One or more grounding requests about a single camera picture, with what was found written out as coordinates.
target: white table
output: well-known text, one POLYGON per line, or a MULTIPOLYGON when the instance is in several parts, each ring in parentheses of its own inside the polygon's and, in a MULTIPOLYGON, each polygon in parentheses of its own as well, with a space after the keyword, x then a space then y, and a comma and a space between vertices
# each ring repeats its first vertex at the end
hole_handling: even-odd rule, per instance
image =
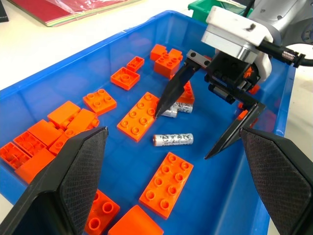
MULTIPOLYGON (((0 23, 0 90, 39 72, 126 28, 145 22, 165 11, 176 10, 188 16, 192 0, 142 0, 127 6, 87 17, 69 24, 48 28, 9 2, 2 0, 10 22, 0 23)), ((309 45, 291 47, 313 58, 309 45)), ((313 68, 297 70, 285 137, 313 159, 313 68)), ((12 205, 0 195, 0 222, 12 205)), ((269 235, 278 232, 271 222, 269 235)))

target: orange duplo block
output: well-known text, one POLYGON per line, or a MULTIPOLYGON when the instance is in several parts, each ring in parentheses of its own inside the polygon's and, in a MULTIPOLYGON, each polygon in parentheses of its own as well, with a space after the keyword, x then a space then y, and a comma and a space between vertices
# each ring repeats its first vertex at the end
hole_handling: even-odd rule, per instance
POLYGON ((15 173, 19 175, 25 182, 30 184, 35 176, 54 158, 55 156, 52 153, 43 148, 21 167, 15 170, 15 173))
POLYGON ((14 169, 18 169, 30 159, 30 156, 21 151, 12 142, 0 148, 0 157, 14 169))
POLYGON ((111 76, 111 82, 115 85, 129 91, 138 81, 140 75, 125 67, 122 67, 119 71, 111 76))
POLYGON ((127 68, 133 72, 136 72, 138 69, 140 69, 143 64, 145 63, 145 60, 142 59, 139 56, 135 56, 134 59, 132 59, 128 64, 127 68))
POLYGON ((163 235, 163 233, 156 222, 140 206, 135 205, 114 224, 108 235, 163 235))
POLYGON ((100 235, 119 212, 119 206, 97 189, 94 197, 85 232, 89 235, 100 235))
POLYGON ((179 59, 179 61, 182 61, 183 59, 182 52, 180 50, 171 49, 171 51, 168 54, 170 57, 179 59))
POLYGON ((81 133, 86 130, 91 130, 99 125, 97 114, 82 109, 79 114, 67 126, 68 129, 74 130, 76 133, 81 133))
POLYGON ((139 142, 155 121, 158 100, 153 94, 147 92, 118 123, 117 128, 139 142))
POLYGON ((67 101, 49 114, 48 119, 52 121, 57 128, 65 130, 67 125, 74 119, 79 111, 80 107, 70 101, 67 101))
POLYGON ((24 150, 31 157, 33 157, 38 151, 42 150, 43 148, 47 148, 47 146, 41 143, 28 131, 20 134, 13 141, 15 144, 17 144, 18 147, 24 150))
POLYGON ((116 101, 104 89, 88 94, 83 101, 98 116, 116 108, 116 101))
POLYGON ((57 155, 62 147, 64 146, 64 144, 66 143, 66 141, 77 135, 79 133, 75 132, 74 130, 71 130, 71 129, 67 129, 55 142, 54 144, 49 148, 49 151, 51 153, 53 153, 54 155, 57 155))
POLYGON ((162 54, 167 53, 166 47, 160 44, 156 44, 155 47, 150 52, 150 60, 156 61, 161 57, 162 54))
POLYGON ((179 69, 180 60, 175 57, 171 57, 169 54, 163 54, 155 62, 154 71, 172 79, 175 73, 179 69))
POLYGON ((184 93, 178 98, 177 102, 186 103, 186 104, 194 104, 195 96, 191 88, 190 81, 186 83, 184 86, 184 93))
POLYGON ((194 166, 169 152, 139 201, 167 219, 194 166))
POLYGON ((64 132, 62 129, 56 129, 52 122, 45 120, 40 120, 28 131, 47 147, 50 147, 64 132))
POLYGON ((248 110, 243 110, 239 116, 237 117, 238 120, 244 119, 244 117, 248 114, 248 110))

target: orange 2x4 brick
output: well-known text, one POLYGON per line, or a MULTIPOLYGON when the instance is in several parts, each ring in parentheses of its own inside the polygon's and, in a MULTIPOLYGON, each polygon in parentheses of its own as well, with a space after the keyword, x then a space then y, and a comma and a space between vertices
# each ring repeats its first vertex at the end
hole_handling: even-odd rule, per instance
POLYGON ((67 125, 74 119, 79 111, 80 107, 70 101, 67 101, 50 113, 48 115, 48 119, 52 121, 56 127, 65 130, 67 125))
POLYGON ((193 165, 169 152, 139 201, 167 219, 184 187, 193 165))
POLYGON ((194 104, 195 96, 194 92, 192 91, 190 81, 186 83, 184 86, 184 93, 178 98, 177 102, 186 103, 186 104, 194 104))
POLYGON ((97 189, 94 197, 85 232, 89 235, 100 235, 119 212, 120 207, 97 189))
POLYGON ((111 82, 115 85, 129 91, 138 81, 140 75, 125 67, 122 67, 111 76, 111 82))
POLYGON ((155 121, 158 98, 147 92, 118 123, 117 128, 136 142, 140 141, 155 121))
POLYGON ((116 101, 104 89, 88 94, 83 101, 98 116, 116 108, 116 101))
POLYGON ((41 143, 37 138, 35 138, 31 133, 25 131, 24 133, 17 136, 14 140, 25 153, 28 153, 31 157, 33 157, 36 153, 38 153, 43 148, 47 148, 43 143, 41 143))

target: orange 2x2 brick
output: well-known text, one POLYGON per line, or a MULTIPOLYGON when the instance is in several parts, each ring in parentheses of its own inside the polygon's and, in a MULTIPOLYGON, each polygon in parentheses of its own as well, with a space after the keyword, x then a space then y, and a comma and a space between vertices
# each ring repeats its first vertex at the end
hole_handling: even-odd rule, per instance
POLYGON ((89 235, 100 235, 119 212, 120 207, 97 189, 92 207, 85 225, 89 235))
POLYGON ((147 92, 117 125, 136 142, 140 141, 155 121, 158 98, 147 92))
POLYGON ((67 125, 74 119, 79 111, 80 107, 70 101, 67 101, 50 113, 48 115, 48 119, 52 121, 56 127, 65 130, 67 125))
POLYGON ((167 219, 184 187, 193 165, 169 152, 139 201, 167 219))
POLYGON ((83 101, 98 116, 116 108, 116 101, 104 89, 88 94, 83 101))

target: lego stud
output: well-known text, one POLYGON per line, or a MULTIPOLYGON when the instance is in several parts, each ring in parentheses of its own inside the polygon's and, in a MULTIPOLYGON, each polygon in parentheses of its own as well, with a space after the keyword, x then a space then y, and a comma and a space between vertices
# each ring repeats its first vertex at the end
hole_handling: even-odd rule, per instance
POLYGON ((104 97, 104 101, 105 102, 110 102, 111 100, 112 100, 112 98, 110 96, 104 97))
POLYGON ((110 214, 113 211, 112 202, 105 202, 102 206, 102 211, 104 214, 110 214))
POLYGON ((161 170, 162 170, 162 172, 165 173, 165 174, 168 173, 168 172, 170 172, 170 168, 169 168, 167 165, 164 165, 161 170))
POLYGON ((139 102, 139 103, 137 103, 137 107, 138 107, 139 109, 143 109, 143 107, 145 107, 145 104, 142 103, 142 102, 139 102))
POLYGON ((154 114, 156 113, 156 110, 155 109, 152 109, 152 108, 150 108, 150 109, 148 109, 148 114, 150 115, 150 116, 154 116, 154 114))
POLYGON ((163 199, 160 201, 160 207, 163 210, 167 210, 169 208, 169 206, 170 206, 170 203, 167 200, 163 199))
POLYGON ((137 127, 133 127, 133 128, 132 128, 132 133, 133 133, 134 135, 137 135, 138 132, 139 132, 139 128, 137 128, 137 127))
POLYGON ((148 201, 153 200, 155 196, 156 196, 155 193, 153 191, 151 191, 151 190, 146 192, 146 198, 147 198, 148 201))
POLYGON ((187 170, 187 169, 189 168, 189 164, 186 163, 186 162, 182 162, 182 163, 180 164, 180 168, 181 168, 183 171, 185 171, 185 170, 187 170))
POLYGON ((170 154, 168 156, 168 160, 173 164, 176 161, 176 156, 174 154, 170 154))
POLYGON ((128 74, 122 74, 120 76, 120 79, 121 79, 122 82, 128 82, 130 80, 130 78, 131 77, 128 74))
POLYGON ((90 230, 95 231, 100 228, 100 219, 95 217, 89 221, 88 227, 90 230))
POLYGON ((169 186, 167 188, 167 192, 171 195, 174 196, 177 193, 177 189, 176 187, 174 187, 173 185, 169 186))
POLYGON ((180 173, 175 174, 174 178, 178 183, 180 183, 184 179, 183 175, 180 173))
POLYGON ((157 187, 161 186, 163 184, 163 180, 159 177, 155 178, 155 185, 157 187))
POLYGON ((130 111, 130 112, 129 112, 129 116, 130 116, 131 118, 135 118, 136 115, 137 115, 137 113, 136 113, 135 111, 130 111))
POLYGON ((141 119, 139 119, 139 122, 141 125, 146 125, 148 121, 145 117, 144 118, 142 117, 141 119))
POLYGON ((152 95, 151 94, 145 94, 145 99, 147 101, 150 101, 152 99, 152 95))
POLYGON ((128 122, 126 120, 121 121, 121 126, 122 127, 127 127, 128 126, 128 122))

